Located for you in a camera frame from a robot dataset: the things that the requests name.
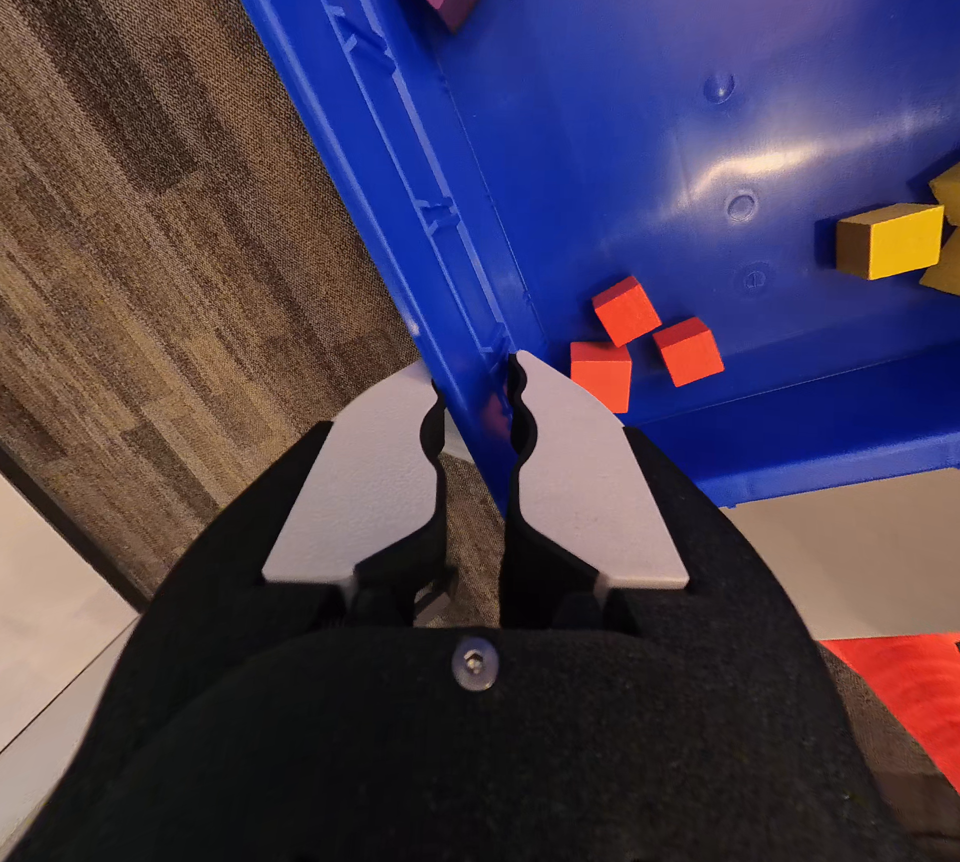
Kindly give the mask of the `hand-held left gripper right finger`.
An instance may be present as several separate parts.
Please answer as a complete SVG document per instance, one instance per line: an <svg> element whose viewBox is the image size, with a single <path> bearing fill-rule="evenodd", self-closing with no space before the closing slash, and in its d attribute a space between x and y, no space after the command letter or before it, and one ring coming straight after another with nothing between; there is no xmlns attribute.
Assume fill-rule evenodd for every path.
<svg viewBox="0 0 960 862"><path fill-rule="evenodd" d="M614 596L683 592L690 573L626 428L534 356L510 356L501 619L599 620Z"/></svg>

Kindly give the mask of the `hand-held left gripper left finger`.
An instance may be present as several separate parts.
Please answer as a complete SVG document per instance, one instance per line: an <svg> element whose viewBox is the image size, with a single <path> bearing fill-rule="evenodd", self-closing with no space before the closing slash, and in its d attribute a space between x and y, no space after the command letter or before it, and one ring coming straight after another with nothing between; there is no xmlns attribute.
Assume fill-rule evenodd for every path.
<svg viewBox="0 0 960 862"><path fill-rule="evenodd" d="M417 361L333 420L262 568L267 583L334 586L352 607L390 596L401 618L445 574L444 398Z"/></svg>

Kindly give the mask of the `red wooden cube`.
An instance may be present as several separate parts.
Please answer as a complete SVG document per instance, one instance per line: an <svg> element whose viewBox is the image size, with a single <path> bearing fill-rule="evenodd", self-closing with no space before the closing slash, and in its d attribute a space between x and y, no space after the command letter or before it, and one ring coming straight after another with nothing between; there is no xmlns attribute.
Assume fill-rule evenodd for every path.
<svg viewBox="0 0 960 862"><path fill-rule="evenodd" d="M609 341L570 343L570 378L614 414L630 408L632 358L626 346Z"/></svg>
<svg viewBox="0 0 960 862"><path fill-rule="evenodd" d="M714 335L698 317L653 332L653 340L675 387L725 371Z"/></svg>
<svg viewBox="0 0 960 862"><path fill-rule="evenodd" d="M658 330L663 319L641 282L630 275L591 298L596 317L618 348Z"/></svg>

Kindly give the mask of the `blue plastic bin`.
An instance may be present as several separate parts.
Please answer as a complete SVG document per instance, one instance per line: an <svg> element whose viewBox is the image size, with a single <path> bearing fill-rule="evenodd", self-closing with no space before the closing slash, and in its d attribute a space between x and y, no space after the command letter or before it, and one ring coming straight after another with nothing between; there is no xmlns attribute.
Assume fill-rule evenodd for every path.
<svg viewBox="0 0 960 862"><path fill-rule="evenodd" d="M720 506L958 467L958 298L834 262L958 161L958 0L241 1L500 509L509 354L630 275L725 371L632 343L624 424Z"/></svg>

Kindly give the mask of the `yellow wooden cube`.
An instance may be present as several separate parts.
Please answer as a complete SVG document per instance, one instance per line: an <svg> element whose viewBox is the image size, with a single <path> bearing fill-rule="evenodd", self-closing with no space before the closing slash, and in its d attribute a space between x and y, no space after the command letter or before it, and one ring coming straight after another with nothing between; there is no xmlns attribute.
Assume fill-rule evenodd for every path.
<svg viewBox="0 0 960 862"><path fill-rule="evenodd" d="M840 219L836 269L863 280L881 280L937 264L944 213L941 205L895 204Z"/></svg>
<svg viewBox="0 0 960 862"><path fill-rule="evenodd" d="M926 269L919 284L942 293L959 296L959 232L942 247L936 264Z"/></svg>
<svg viewBox="0 0 960 862"><path fill-rule="evenodd" d="M930 190L943 207L944 219L955 228L960 223L960 164L950 168L929 181Z"/></svg>

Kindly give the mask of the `red cloth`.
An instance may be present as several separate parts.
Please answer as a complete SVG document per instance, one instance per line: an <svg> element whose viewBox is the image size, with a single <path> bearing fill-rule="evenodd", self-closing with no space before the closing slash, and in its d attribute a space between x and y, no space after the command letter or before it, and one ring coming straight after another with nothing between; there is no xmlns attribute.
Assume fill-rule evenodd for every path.
<svg viewBox="0 0 960 862"><path fill-rule="evenodd" d="M959 634L823 640L959 790Z"/></svg>

